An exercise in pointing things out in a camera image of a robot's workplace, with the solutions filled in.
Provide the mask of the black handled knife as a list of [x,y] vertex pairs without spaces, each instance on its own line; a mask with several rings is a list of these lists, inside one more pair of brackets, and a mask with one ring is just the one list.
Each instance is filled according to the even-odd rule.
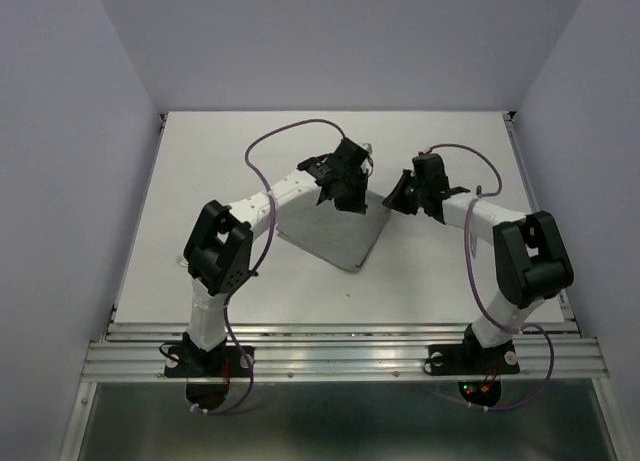
[[474,202],[471,206],[471,221],[470,221],[469,236],[468,236],[469,243],[470,243],[470,253],[473,259],[475,259],[477,256],[477,249],[478,249],[478,242],[479,242],[478,233],[482,232],[482,228],[481,228],[482,211],[481,211],[481,205],[480,205],[482,194],[483,194],[483,188],[481,185],[478,185],[475,190]]

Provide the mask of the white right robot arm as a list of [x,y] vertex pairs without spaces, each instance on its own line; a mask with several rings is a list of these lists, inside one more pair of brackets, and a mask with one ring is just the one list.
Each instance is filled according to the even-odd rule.
[[[502,208],[489,200],[499,195],[503,180],[495,165],[478,157],[495,176],[497,187],[484,192],[450,185],[442,157],[433,151],[412,159],[384,199],[393,211],[423,212],[442,225],[463,231],[465,266],[480,317],[474,321],[460,347],[463,365],[482,371],[496,359],[496,349],[529,326],[526,320],[544,301],[556,297],[574,282],[574,270],[556,220],[546,211],[523,213]],[[473,242],[493,248],[497,292],[485,305],[475,281]]]

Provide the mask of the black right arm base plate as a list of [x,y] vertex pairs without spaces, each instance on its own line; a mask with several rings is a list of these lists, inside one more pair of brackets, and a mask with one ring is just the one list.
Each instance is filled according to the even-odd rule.
[[520,373],[512,342],[492,348],[465,347],[460,344],[432,344],[422,369],[431,376],[515,375]]

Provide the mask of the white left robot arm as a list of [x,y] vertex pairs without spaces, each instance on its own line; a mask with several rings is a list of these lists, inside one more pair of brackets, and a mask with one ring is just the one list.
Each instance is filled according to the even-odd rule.
[[338,211],[364,214],[371,154],[369,144],[344,138],[332,153],[299,163],[252,196],[228,205],[213,200],[202,208],[183,252],[193,290],[187,360],[199,374],[222,365],[226,305],[256,270],[250,265],[253,242],[262,234],[272,241],[279,221],[325,201]]

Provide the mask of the grey cloth napkin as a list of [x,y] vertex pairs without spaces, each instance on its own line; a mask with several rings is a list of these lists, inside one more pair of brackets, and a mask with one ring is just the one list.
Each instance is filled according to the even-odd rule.
[[277,225],[278,236],[350,273],[359,272],[391,218],[383,196],[367,191],[365,214],[338,211],[333,204],[306,207]]

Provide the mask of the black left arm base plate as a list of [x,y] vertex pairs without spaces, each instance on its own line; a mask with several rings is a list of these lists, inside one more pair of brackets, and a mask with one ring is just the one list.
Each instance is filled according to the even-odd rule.
[[162,344],[159,352],[165,361],[167,378],[240,378],[250,377],[248,362],[236,346],[216,348],[212,354],[200,354],[183,344]]

